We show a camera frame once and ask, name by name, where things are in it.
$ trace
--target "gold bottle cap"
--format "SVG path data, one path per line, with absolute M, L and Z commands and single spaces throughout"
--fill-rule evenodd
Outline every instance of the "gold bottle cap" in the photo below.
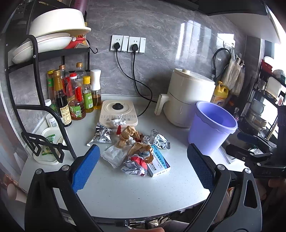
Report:
M 60 69 L 60 70 L 65 69 L 65 65 L 60 65 L 60 66 L 59 66 L 59 69 Z
M 53 72 L 54 90 L 59 91 L 63 89 L 63 82 L 61 80 L 61 71 L 55 70 Z
M 76 63 L 76 67 L 77 67 L 77 68 L 83 67 L 82 62 L 77 62 L 77 63 Z
M 53 74 L 54 69 L 48 71 L 48 75 Z
M 84 77 L 84 85 L 90 84 L 90 76 Z

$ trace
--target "purple trash can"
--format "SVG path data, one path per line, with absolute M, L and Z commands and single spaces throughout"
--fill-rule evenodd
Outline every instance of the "purple trash can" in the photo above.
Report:
M 229 112 L 216 104 L 199 101 L 188 141 L 194 143 L 202 154 L 211 155 L 236 129 L 237 122 Z

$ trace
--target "red bowl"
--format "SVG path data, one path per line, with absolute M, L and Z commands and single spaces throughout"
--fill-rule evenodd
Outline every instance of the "red bowl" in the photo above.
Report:
M 76 41 L 71 41 L 68 46 L 64 49 L 75 48 L 77 44 L 83 43 L 86 39 L 85 38 L 76 38 Z

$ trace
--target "aluminum foil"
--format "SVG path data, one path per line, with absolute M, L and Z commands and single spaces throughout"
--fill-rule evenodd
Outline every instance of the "aluminum foil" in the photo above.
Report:
M 111 131 L 112 130 L 110 128 L 105 127 L 101 123 L 97 123 L 94 137 L 87 144 L 87 146 L 91 147 L 91 145 L 95 143 L 111 143 L 111 139 L 110 139 Z
M 146 135 L 142 139 L 142 143 L 147 145 L 156 145 L 160 149 L 170 149 L 170 143 L 161 134 L 158 133 L 156 129 L 151 130 L 150 135 Z

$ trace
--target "white tissue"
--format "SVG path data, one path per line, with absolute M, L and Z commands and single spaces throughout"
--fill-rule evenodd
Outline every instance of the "white tissue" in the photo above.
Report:
M 131 147 L 132 145 L 125 145 L 121 149 L 113 145 L 106 151 L 103 151 L 100 156 L 107 160 L 113 168 L 117 168 L 122 164 Z
M 118 127 L 119 125 L 126 125 L 126 120 L 122 119 L 122 115 L 117 116 L 116 119 L 111 120 L 111 124 L 115 127 Z

